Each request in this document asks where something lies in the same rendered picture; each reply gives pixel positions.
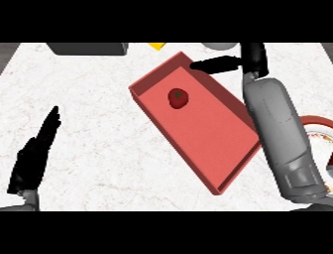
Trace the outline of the grey round object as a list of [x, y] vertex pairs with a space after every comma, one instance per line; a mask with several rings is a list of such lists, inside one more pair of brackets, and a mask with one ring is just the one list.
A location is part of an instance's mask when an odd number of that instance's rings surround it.
[[203, 46], [213, 51], [225, 51], [231, 49], [237, 43], [201, 43]]

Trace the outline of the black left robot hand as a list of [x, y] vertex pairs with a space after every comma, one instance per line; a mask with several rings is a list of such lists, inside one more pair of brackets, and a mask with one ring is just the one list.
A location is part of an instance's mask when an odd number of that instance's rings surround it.
[[58, 107], [54, 106], [43, 120], [37, 135], [29, 139], [17, 153], [6, 193], [17, 194], [20, 191], [34, 191], [37, 189], [60, 125]]

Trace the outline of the white plate with red rim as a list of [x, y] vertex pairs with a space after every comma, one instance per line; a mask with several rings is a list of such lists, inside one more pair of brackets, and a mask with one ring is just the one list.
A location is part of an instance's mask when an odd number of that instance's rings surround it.
[[300, 116], [300, 122], [309, 139], [312, 159], [327, 188], [327, 195], [333, 197], [333, 179], [325, 170], [333, 153], [333, 120], [306, 115]]

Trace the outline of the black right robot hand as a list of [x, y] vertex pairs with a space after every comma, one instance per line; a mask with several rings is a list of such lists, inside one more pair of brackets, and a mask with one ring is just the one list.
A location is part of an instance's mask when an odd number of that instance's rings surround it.
[[266, 55], [263, 43], [240, 43], [241, 56], [220, 56], [203, 61], [191, 62], [189, 69], [206, 74], [215, 74], [243, 68], [243, 74], [250, 73], [253, 78], [268, 75]]

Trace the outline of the red cardboard box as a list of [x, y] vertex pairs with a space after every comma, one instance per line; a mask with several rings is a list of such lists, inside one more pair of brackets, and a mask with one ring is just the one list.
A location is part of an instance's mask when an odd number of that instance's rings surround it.
[[[213, 195], [220, 194], [257, 148], [244, 104], [215, 81], [189, 69], [178, 53], [130, 85], [132, 99]], [[188, 93], [184, 107], [167, 101], [172, 88]]]

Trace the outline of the dark grey block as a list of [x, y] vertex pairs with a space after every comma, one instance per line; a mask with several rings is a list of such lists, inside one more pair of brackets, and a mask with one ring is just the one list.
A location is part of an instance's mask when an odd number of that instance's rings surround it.
[[123, 56], [126, 43], [48, 43], [58, 56]]

